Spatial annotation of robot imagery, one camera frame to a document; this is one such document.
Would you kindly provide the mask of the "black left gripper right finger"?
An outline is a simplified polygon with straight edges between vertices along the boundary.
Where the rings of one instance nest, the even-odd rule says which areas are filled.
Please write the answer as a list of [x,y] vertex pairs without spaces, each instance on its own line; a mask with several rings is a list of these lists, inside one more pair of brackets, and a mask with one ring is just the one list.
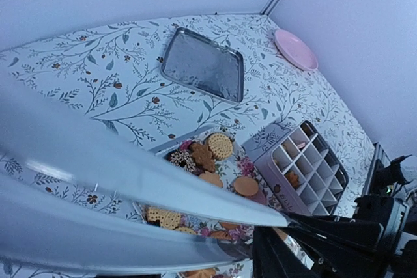
[[286,231],[300,243],[316,250],[331,247],[374,251],[384,234],[384,226],[340,216],[306,216],[291,213]]

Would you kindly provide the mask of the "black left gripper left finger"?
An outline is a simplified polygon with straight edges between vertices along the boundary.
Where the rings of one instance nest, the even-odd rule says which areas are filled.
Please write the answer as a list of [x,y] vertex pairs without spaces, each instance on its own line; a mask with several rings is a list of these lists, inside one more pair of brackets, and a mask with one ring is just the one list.
[[256,226],[252,245],[253,276],[272,277],[317,277],[288,248],[271,227]]

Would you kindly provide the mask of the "pink divided cookie tin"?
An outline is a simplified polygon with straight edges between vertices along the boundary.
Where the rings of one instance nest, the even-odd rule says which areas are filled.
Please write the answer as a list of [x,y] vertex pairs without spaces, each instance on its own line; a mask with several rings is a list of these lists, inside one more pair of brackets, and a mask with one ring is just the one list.
[[284,210],[318,216],[336,211],[349,178],[310,121],[288,131],[270,124],[244,149]]

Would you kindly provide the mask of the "floral cookie tray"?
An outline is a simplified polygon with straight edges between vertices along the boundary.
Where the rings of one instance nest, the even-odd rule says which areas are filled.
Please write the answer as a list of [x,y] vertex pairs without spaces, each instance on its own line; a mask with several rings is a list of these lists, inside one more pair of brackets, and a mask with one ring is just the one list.
[[[223,211],[226,200],[217,196],[214,188],[218,188],[222,195],[229,193],[235,199],[242,197],[277,210],[279,206],[272,198],[271,190],[254,169],[253,163],[244,149],[234,141],[231,133],[225,128],[211,128],[205,131],[201,130],[194,135],[186,135],[184,139],[176,143],[166,143],[156,147],[154,152],[158,157],[167,161],[169,161],[168,155],[175,150],[185,150],[191,155],[197,152],[199,159],[206,159],[213,156],[207,145],[207,139],[213,133],[223,133],[230,138],[233,143],[232,155],[224,160],[212,158],[211,161],[215,168],[213,173],[195,162],[196,170],[192,174],[205,181],[205,189],[210,191],[215,200],[212,205],[216,212]],[[233,249],[241,247],[247,251],[252,250],[253,225],[230,224],[219,219],[205,218],[201,212],[194,214],[171,212],[147,204],[134,203],[134,208],[142,220],[148,224],[193,234],[198,238],[215,238]],[[311,264],[297,244],[279,230],[275,231],[301,263],[310,270]],[[252,259],[244,257],[240,262],[233,262],[226,266],[211,266],[194,271],[181,270],[175,274],[175,277],[254,277],[253,263]]]

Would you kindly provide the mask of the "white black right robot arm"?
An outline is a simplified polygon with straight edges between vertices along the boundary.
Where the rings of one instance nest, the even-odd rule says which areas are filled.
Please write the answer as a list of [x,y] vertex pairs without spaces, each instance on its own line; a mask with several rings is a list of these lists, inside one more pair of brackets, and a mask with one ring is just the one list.
[[[398,157],[374,176],[374,186],[393,183],[416,185],[416,156]],[[377,277],[416,277],[416,207],[392,195],[366,195],[356,202],[355,218],[382,226],[375,253],[382,265]]]

